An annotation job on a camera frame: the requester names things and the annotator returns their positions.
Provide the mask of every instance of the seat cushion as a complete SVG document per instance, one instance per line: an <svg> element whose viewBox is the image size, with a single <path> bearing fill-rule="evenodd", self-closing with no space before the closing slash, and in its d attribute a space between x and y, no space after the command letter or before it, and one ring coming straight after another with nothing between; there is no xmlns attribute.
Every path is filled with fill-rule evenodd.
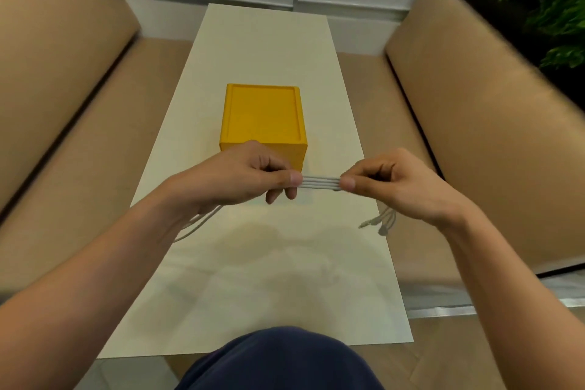
<svg viewBox="0 0 585 390"><path fill-rule="evenodd" d="M387 53L445 179L536 272L585 261L585 114L463 0L416 0Z"/></svg>
<svg viewBox="0 0 585 390"><path fill-rule="evenodd" d="M124 0L0 0L0 210L139 25Z"/></svg>
<svg viewBox="0 0 585 390"><path fill-rule="evenodd" d="M130 48L0 226L0 292L24 288L128 209L191 46Z"/></svg>
<svg viewBox="0 0 585 390"><path fill-rule="evenodd" d="M344 53L338 58L364 156L402 147L434 169L386 58ZM387 240L401 286L461 284L449 246L435 227L399 216Z"/></svg>

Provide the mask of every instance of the yellow plastic container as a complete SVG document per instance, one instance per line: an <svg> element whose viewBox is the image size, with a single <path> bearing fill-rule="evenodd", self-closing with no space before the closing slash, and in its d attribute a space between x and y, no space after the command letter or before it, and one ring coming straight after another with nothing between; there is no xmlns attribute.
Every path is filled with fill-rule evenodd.
<svg viewBox="0 0 585 390"><path fill-rule="evenodd" d="M250 140L303 169L307 135L298 87L228 84L219 147L223 151Z"/></svg>

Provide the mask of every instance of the white table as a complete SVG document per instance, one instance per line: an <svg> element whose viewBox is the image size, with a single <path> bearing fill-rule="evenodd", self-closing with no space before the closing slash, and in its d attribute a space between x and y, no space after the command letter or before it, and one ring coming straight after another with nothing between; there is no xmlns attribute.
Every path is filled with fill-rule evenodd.
<svg viewBox="0 0 585 390"><path fill-rule="evenodd" d="M363 153L324 16L210 5L134 202L219 148L228 83L298 86L305 174L339 175ZM100 357L207 353L295 325L349 344L411 342L373 200L300 190L225 207L172 247Z"/></svg>

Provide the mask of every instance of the hand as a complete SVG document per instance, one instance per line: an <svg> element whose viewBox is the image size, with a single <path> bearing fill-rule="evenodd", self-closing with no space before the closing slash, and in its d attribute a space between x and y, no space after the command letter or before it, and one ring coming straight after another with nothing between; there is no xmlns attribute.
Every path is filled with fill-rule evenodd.
<svg viewBox="0 0 585 390"><path fill-rule="evenodd" d="M439 228L456 222L464 210L476 207L402 148L359 161L342 174L340 186Z"/></svg>
<svg viewBox="0 0 585 390"><path fill-rule="evenodd" d="M288 160L256 141L217 153L167 180L188 213L239 204L264 193L272 204L283 190L294 199L302 182L302 174L292 170Z"/></svg>

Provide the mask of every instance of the dark blue clothing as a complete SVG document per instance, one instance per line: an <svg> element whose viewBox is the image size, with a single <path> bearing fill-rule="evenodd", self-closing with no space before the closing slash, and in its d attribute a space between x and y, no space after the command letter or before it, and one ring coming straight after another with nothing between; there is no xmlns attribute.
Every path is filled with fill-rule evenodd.
<svg viewBox="0 0 585 390"><path fill-rule="evenodd" d="M366 362L342 342L301 328L241 336L187 371L175 390L383 390Z"/></svg>

